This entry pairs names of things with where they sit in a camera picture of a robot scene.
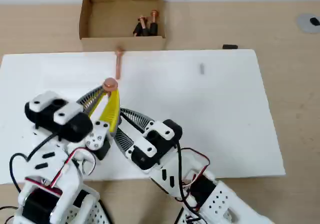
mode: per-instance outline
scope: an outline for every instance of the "red wire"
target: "red wire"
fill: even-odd
[[[194,174],[193,175],[193,178],[192,178],[192,181],[196,178],[196,174]],[[186,194],[186,197],[185,198],[187,198],[188,196],[189,196],[189,194],[190,194],[190,188],[187,190],[187,194]],[[178,202],[180,202],[180,203],[182,203],[183,201],[182,200],[179,200],[178,198],[174,198],[176,201],[178,201]]]
[[[205,172],[205,170],[207,169],[207,167],[210,165],[210,159],[205,155],[205,154],[202,154],[201,152],[198,152],[197,150],[193,149],[193,148],[181,148],[181,150],[191,150],[197,154],[199,154],[200,156],[204,157],[205,159],[207,159],[208,161],[208,164],[205,165],[203,167],[203,169],[201,170],[201,172],[199,173],[198,177],[196,178],[196,180],[202,176],[202,174]]]
[[[68,159],[64,162],[64,165],[67,164],[67,163],[70,161],[70,159],[73,157],[73,154],[74,154],[74,153],[76,152],[76,150],[78,150],[78,149],[85,149],[85,150],[86,150],[86,148],[82,148],[82,147],[75,148],[75,149],[71,152],[71,154],[68,156]],[[59,172],[56,174],[56,176],[55,176],[54,179],[52,180],[52,182],[51,182],[51,184],[50,184],[50,187],[51,187],[51,188],[52,188],[53,184],[55,183],[56,179],[60,176],[62,168],[59,170]]]
[[[205,159],[207,159],[207,161],[208,161],[208,166],[210,165],[210,159],[209,159],[205,154],[203,154],[203,153],[201,153],[201,152],[198,152],[197,150],[195,150],[195,149],[193,149],[193,148],[181,148],[181,151],[182,151],[182,150],[191,150],[191,151],[199,154],[200,156],[202,156],[202,157],[204,157]]]
[[[58,188],[49,188],[49,187],[43,185],[42,183],[40,183],[40,182],[38,182],[36,180],[33,180],[31,178],[28,178],[28,177],[26,177],[25,180],[27,180],[27,181],[29,181],[29,182],[31,182],[33,184],[39,185],[39,186],[43,187],[44,189],[46,189],[46,190],[48,190],[50,192],[53,192],[53,193],[55,193],[55,194],[57,194],[59,196],[62,195],[62,191],[60,189],[58,189]]]

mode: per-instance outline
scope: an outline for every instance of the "white board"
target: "white board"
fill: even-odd
[[[0,69],[0,183],[8,162],[32,149],[24,105],[52,90],[71,100],[115,76],[113,52],[6,55]],[[284,175],[285,170],[256,54],[253,50],[126,52],[119,81],[123,107],[183,128],[181,145],[211,159],[217,177]],[[23,180],[23,160],[14,162]],[[89,179],[145,176],[114,144]]]

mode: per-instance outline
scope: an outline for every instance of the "screw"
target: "screw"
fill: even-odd
[[[158,16],[159,16],[159,12],[156,9],[151,11],[152,23],[156,22],[156,17]]]
[[[121,76],[121,60],[122,56],[124,54],[124,50],[120,47],[118,47],[115,51],[116,54],[116,64],[115,64],[115,78],[120,79]]]

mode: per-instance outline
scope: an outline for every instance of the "cardboard box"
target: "cardboard box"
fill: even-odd
[[[79,20],[83,50],[111,51],[118,46],[162,50],[166,40],[163,5],[163,0],[83,0]],[[159,11],[158,36],[133,37],[140,15],[150,16],[153,9]]]

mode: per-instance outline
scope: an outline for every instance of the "black wire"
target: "black wire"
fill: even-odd
[[[8,219],[5,221],[4,224],[8,224],[8,222],[10,221],[11,218],[13,218],[14,216],[8,217]]]
[[[184,195],[183,186],[182,186],[182,155],[181,155],[180,143],[177,142],[176,146],[177,146],[177,152],[178,152],[178,181],[179,181],[180,195],[181,195],[181,199],[183,201],[183,204],[186,206],[186,208],[188,208],[188,210],[191,213],[193,213],[198,218],[200,218],[200,220],[202,219],[206,224],[208,224],[206,222],[206,220],[199,213],[197,213],[195,210],[192,209],[192,207],[189,205],[189,203],[186,200],[186,197]]]
[[[20,187],[19,187],[19,185],[18,185],[18,183],[17,183],[17,181],[16,181],[16,179],[15,179],[14,170],[13,170],[13,161],[14,161],[15,157],[17,157],[17,156],[21,156],[21,157],[23,157],[25,160],[27,160],[27,157],[26,157],[26,155],[23,154],[23,153],[15,153],[15,154],[12,155],[12,157],[10,158],[10,161],[9,161],[10,177],[11,177],[11,179],[12,179],[12,182],[13,182],[15,188],[16,188],[17,191],[20,193],[20,192],[21,192],[21,189],[20,189]]]
[[[1,211],[1,210],[4,210],[4,209],[14,209],[14,210],[17,210],[18,208],[17,208],[17,207],[13,207],[13,206],[0,207],[0,211]]]
[[[193,218],[193,219],[188,219],[186,221],[186,223],[194,223],[194,222],[197,222],[197,221],[200,221],[202,218]]]
[[[9,171],[10,171],[10,177],[12,179],[12,182],[15,186],[15,188],[17,189],[17,191],[20,193],[21,192],[21,189],[15,179],[15,176],[14,176],[14,170],[13,170],[13,161],[15,159],[15,157],[17,156],[20,156],[20,157],[23,157],[27,162],[30,161],[30,159],[33,157],[33,155],[41,148],[43,147],[48,141],[50,141],[52,138],[54,138],[58,133],[52,133],[50,136],[48,136],[46,139],[44,139],[39,145],[36,146],[36,148],[34,148],[31,153],[28,155],[28,157],[23,154],[23,153],[15,153],[12,155],[12,157],[10,158],[10,161],[9,161]]]
[[[4,210],[4,209],[14,209],[14,210],[17,210],[18,208],[17,207],[13,207],[13,206],[4,206],[4,207],[0,207],[0,211],[1,210]],[[14,216],[10,216],[8,217],[8,219],[5,221],[4,224],[7,224],[11,218],[13,218]]]
[[[29,156],[27,157],[26,161],[30,161],[32,156],[40,149],[42,148],[48,141],[50,141],[52,138],[54,138],[58,133],[52,133],[50,136],[48,136],[46,139],[44,139],[38,146],[36,146],[35,149],[31,151]]]

